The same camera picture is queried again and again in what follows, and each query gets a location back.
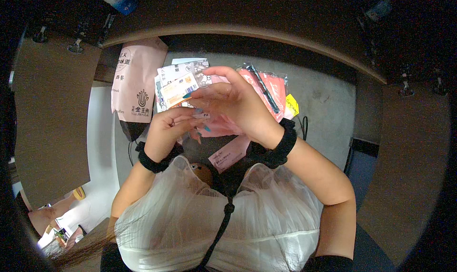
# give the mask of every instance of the receipt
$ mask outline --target receipt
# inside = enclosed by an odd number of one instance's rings
[[[162,87],[168,86],[177,78],[187,74],[187,73],[196,73],[197,71],[208,68],[209,63],[207,59],[194,61],[194,62],[186,62],[181,64],[172,64],[169,66],[165,66],[162,68],[157,69],[157,73],[159,74],[160,82]],[[202,75],[199,77],[200,84],[203,86],[212,84],[213,81],[210,75]]]
[[[192,73],[188,73],[179,79],[174,80],[167,86],[160,89],[162,98],[168,109],[190,98],[183,98],[186,94],[195,91],[198,88],[197,81]]]

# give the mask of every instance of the black scrunchie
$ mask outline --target black scrunchie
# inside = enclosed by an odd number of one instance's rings
[[[166,156],[162,161],[156,163],[152,161],[144,152],[144,142],[138,143],[136,151],[139,151],[138,160],[140,161],[141,165],[143,165],[149,171],[157,174],[159,172],[165,171],[168,168],[170,162],[177,156],[184,152],[184,149],[179,143],[175,143],[171,152]]]
[[[295,122],[282,119],[279,124],[284,128],[284,135],[277,147],[274,150],[269,150],[258,143],[251,142],[252,151],[248,158],[265,164],[270,169],[275,169],[287,162],[287,155],[297,141],[297,132],[294,129]]]

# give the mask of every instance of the yellow sticky note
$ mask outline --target yellow sticky note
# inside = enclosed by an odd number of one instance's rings
[[[291,94],[286,97],[286,107],[294,116],[300,113],[300,111],[298,111],[298,103]]]

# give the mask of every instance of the wooden panel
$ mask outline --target wooden panel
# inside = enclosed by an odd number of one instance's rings
[[[244,35],[318,52],[386,83],[363,54],[347,9],[344,0],[141,0],[132,14],[116,17],[104,46],[161,35]]]
[[[97,68],[95,69],[94,74],[94,81],[102,81],[112,84],[114,81],[115,72],[116,68],[111,68],[104,64],[97,64]]]
[[[101,50],[48,34],[49,42],[25,38],[13,89],[17,108],[17,172],[36,209],[90,181],[87,163],[87,109]]]
[[[382,85],[373,78],[357,74],[354,137],[379,144],[382,126]]]
[[[376,171],[358,223],[400,264],[422,234],[441,189],[449,144],[448,98],[424,86],[401,98],[383,88]]]

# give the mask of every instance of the woman's left hand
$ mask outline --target woman's left hand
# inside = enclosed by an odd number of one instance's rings
[[[181,135],[194,127],[204,127],[205,119],[196,119],[195,109],[179,107],[154,115],[148,131],[144,152],[154,162],[162,161]]]

